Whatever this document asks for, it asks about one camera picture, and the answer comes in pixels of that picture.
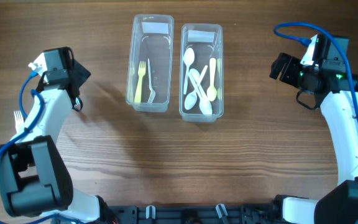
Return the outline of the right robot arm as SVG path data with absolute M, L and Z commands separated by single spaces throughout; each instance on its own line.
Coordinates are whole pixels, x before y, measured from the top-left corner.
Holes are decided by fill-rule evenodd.
M 353 97 L 342 71 L 303 64 L 280 53 L 270 77 L 314 95 L 315 107 L 321 110 L 331 133 L 338 170 L 337 187 L 320 200 L 284 196 L 281 219 L 288 223 L 358 223 L 358 76 L 353 78 Z

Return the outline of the white spoon slender handle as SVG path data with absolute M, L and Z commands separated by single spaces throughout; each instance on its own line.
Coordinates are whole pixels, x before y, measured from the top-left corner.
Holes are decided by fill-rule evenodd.
M 194 50 L 189 47 L 186 49 L 184 55 L 183 55 L 183 62 L 186 65 L 186 72 L 185 72 L 185 79 L 184 79 L 184 86 L 183 86 L 183 94 L 185 95 L 187 93 L 188 89 L 188 74 L 190 71 L 190 66 L 195 60 L 195 53 Z

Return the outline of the yellow plastic fork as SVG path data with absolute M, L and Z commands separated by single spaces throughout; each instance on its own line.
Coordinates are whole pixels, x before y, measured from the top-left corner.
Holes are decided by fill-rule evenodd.
M 137 87 L 135 90 L 135 97 L 134 97 L 134 102 L 135 103 L 140 103 L 141 99 L 142 99 L 142 81 L 143 81 L 143 77 L 146 73 L 146 62 L 145 61 L 140 61 L 139 62 L 139 67 L 138 67 L 138 82 L 137 82 Z

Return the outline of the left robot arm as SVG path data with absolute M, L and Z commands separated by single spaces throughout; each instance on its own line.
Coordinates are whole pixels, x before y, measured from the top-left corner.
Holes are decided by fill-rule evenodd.
M 73 223 L 114 220 L 105 201 L 74 189 L 55 145 L 65 118 L 80 104 L 79 87 L 90 72 L 76 60 L 31 67 L 42 79 L 31 91 L 34 105 L 25 123 L 0 145 L 0 195 L 12 217 L 31 217 L 34 223 L 60 219 Z

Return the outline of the yellow plastic spoon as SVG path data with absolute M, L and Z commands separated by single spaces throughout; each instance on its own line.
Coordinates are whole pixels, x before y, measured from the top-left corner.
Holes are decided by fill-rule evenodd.
M 210 58 L 209 60 L 209 87 L 207 89 L 207 97 L 210 102 L 214 101 L 217 97 L 217 89 L 214 86 L 214 79 L 216 74 L 217 60 Z

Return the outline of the thin white fork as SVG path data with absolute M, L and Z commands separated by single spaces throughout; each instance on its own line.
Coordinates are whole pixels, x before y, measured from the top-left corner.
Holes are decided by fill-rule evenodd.
M 21 113 L 21 111 L 14 111 L 14 120 L 15 120 L 15 129 L 18 133 L 24 124 L 24 117 Z
M 151 104 L 154 101 L 154 98 L 155 98 L 155 90 L 154 90 L 154 88 L 152 86 L 152 72 L 151 72 L 150 59 L 148 59 L 147 62 L 148 62 L 147 68 L 148 68 L 149 90 L 150 90 L 150 96 L 149 96 L 149 99 L 148 99 L 148 103 Z

